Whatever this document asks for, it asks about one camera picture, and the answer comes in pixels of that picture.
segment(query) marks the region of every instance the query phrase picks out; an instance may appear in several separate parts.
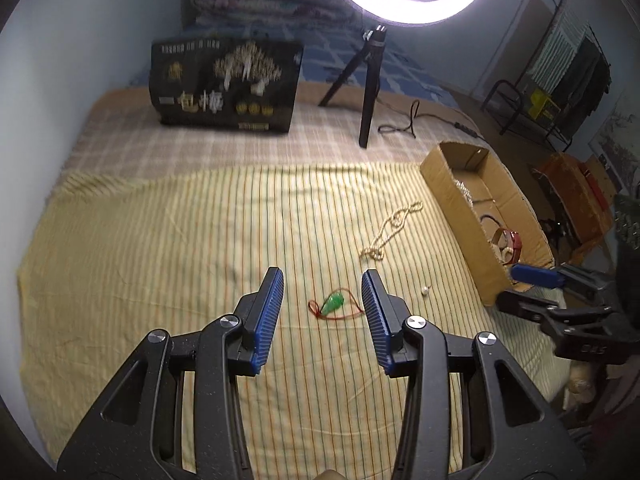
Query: power cord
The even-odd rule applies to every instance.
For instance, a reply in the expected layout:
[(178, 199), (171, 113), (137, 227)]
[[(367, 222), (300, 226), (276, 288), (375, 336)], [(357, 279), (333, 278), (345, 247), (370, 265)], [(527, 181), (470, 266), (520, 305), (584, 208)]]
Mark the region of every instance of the power cord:
[[(429, 114), (429, 113), (419, 114), (418, 110), (420, 109), (420, 99), (416, 99), (411, 103), (409, 114), (407, 114), (406, 112), (403, 112), (402, 110), (398, 110), (397, 108), (393, 107), (389, 103), (385, 103), (380, 98), (376, 98), (376, 101), (379, 102), (381, 105), (389, 108), (391, 111), (394, 111), (397, 114), (401, 114), (409, 119), (409, 125), (406, 126), (405, 128), (400, 128), (399, 126), (395, 126), (394, 124), (380, 124), (380, 126), (378, 127), (379, 134), (384, 135), (384, 134), (392, 134), (392, 133), (400, 132), (404, 134), (409, 134), (415, 139), (416, 137), (415, 137), (415, 131), (414, 131), (414, 120), (419, 119), (421, 117), (433, 117), (435, 119), (438, 119), (439, 121), (442, 121), (443, 123), (450, 124), (455, 129), (460, 130), (461, 132), (465, 132), (468, 136), (471, 136), (475, 139), (482, 138), (480, 137), (480, 135), (478, 135), (476, 131), (472, 130), (468, 126), (465, 126), (464, 124), (461, 124), (459, 122), (449, 121), (448, 119), (445, 119), (444, 117), (440, 117), (439, 115), (436, 115), (436, 114)], [(465, 118), (471, 120), (466, 114), (462, 113), (461, 111), (456, 110), (456, 112), (464, 116)]]

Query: wall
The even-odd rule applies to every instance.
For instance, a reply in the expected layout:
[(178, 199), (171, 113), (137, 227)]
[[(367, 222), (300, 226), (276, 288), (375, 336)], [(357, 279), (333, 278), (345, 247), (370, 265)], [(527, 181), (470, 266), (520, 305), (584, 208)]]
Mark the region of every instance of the wall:
[[(541, 0), (552, 9), (553, 0)], [(632, 76), (640, 33), (620, 0), (572, 0), (577, 11), (591, 23), (611, 63), (612, 86), (600, 107), (587, 118), (570, 149), (587, 158), (591, 140), (613, 108), (628, 78)], [(465, 10), (423, 28), (395, 28), (391, 36), (410, 51), (437, 80), (482, 99), (492, 80), (510, 37), (517, 29), (529, 0), (476, 0)], [(531, 44), (539, 41), (532, 34)]]
[(0, 395), (42, 452), (20, 386), (15, 271), (92, 103), (127, 83), (179, 0), (21, 0), (0, 33)]

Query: black box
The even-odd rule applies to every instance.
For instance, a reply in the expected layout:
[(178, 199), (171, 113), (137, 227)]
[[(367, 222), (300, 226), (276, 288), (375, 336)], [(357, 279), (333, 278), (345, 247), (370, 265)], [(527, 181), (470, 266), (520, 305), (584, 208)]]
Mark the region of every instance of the black box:
[(302, 53), (294, 41), (156, 41), (151, 102), (164, 124), (288, 132)]

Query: plaid bedsheet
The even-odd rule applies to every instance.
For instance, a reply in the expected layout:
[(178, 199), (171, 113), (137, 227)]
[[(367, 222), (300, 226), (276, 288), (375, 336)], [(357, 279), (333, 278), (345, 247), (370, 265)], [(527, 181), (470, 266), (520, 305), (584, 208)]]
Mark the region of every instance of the plaid bedsheet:
[[(403, 133), (379, 134), (380, 124), (406, 126), (408, 119), (378, 103), (369, 147), (358, 145), (362, 90), (343, 88), (328, 108), (316, 105), (328, 85), (300, 83), (289, 134), (252, 134), (230, 130), (166, 127), (158, 121), (145, 88), (113, 92), (92, 110), (84, 131), (65, 164), (65, 171), (159, 178), (222, 166), (292, 165), (320, 162), (422, 162), (443, 140), (487, 144), (435, 118), (415, 121), (417, 138)], [(380, 100), (409, 111), (412, 98), (380, 93)], [(478, 128), (464, 114), (433, 102), (420, 112)]]

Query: blue patterned blanket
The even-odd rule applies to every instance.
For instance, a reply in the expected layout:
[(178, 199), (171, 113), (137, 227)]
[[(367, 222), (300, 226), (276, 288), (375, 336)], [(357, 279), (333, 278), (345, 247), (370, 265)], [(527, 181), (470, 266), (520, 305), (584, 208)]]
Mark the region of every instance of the blue patterned blanket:
[[(351, 57), (364, 44), (362, 34), (355, 27), (297, 27), (286, 23), (226, 22), (216, 25), (193, 25), (181, 36), (235, 36), (240, 38), (271, 38), (272, 40), (299, 40), (305, 45), (300, 69), (300, 81), (333, 82)], [(148, 64), (132, 81), (132, 86), (146, 86)], [(367, 74), (361, 65), (348, 84), (363, 87)], [(386, 42), (385, 57), (380, 73), (380, 89), (395, 94), (441, 103), (458, 108), (452, 95), (439, 86), (426, 70), (409, 58), (393, 43)]]

